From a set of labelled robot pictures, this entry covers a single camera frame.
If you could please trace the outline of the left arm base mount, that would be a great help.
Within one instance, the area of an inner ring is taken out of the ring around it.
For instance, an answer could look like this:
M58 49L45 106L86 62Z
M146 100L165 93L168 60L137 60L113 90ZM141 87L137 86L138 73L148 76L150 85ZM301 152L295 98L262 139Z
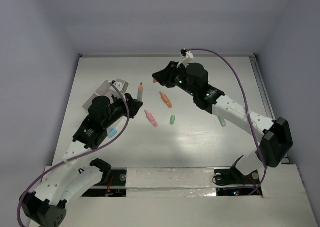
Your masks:
M99 158L93 160L90 166L102 171L101 181L87 190L82 197L122 198L127 196L126 168L112 168L109 163Z

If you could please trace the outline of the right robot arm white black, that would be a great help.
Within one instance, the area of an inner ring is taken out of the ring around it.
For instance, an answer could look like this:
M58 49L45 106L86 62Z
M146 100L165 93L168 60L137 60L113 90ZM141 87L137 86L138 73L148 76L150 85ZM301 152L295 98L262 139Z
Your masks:
M256 137L258 148L240 157L230 170L235 183L242 183L253 171L263 167L276 168L293 146L289 122L272 119L246 110L223 91L209 84L209 73L199 63L187 66L171 61L152 78L161 86L178 87L193 97L194 104L211 115L225 119Z

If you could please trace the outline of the mint green highlighter marker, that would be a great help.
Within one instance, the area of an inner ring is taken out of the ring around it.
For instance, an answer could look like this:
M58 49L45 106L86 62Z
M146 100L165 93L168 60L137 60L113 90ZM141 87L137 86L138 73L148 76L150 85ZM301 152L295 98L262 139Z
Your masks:
M227 123L226 123L226 121L225 121L225 119L224 119L223 117L219 116L219 117L218 117L218 120L219 120L220 125L221 125L222 127L225 127L225 126L227 125Z

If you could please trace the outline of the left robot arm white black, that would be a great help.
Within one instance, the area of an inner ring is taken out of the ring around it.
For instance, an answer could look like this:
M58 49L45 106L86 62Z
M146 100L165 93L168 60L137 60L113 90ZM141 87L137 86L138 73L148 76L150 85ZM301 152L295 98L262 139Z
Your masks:
M21 195L17 208L21 214L41 227L58 227L75 200L96 184L110 181L112 166L94 153L108 136L108 129L123 117L133 119L143 102L129 93L119 98L96 96L88 108L88 115L73 136L62 161L37 178L41 183Z

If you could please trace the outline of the grey marker orange tip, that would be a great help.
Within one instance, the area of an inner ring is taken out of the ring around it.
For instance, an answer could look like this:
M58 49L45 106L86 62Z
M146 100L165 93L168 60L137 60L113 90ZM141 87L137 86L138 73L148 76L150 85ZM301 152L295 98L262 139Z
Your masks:
M143 83L141 82L137 91L137 100L140 102L143 101L143 92L144 92L144 87L143 87Z

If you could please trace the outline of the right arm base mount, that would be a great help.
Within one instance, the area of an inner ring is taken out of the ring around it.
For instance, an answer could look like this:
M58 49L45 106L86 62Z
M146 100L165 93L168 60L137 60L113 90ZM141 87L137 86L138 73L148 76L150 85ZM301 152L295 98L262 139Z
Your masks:
M243 175L236 165L243 158L238 158L230 168L218 168L214 170L211 181L217 186L218 197L262 196L260 177L255 170L249 175Z

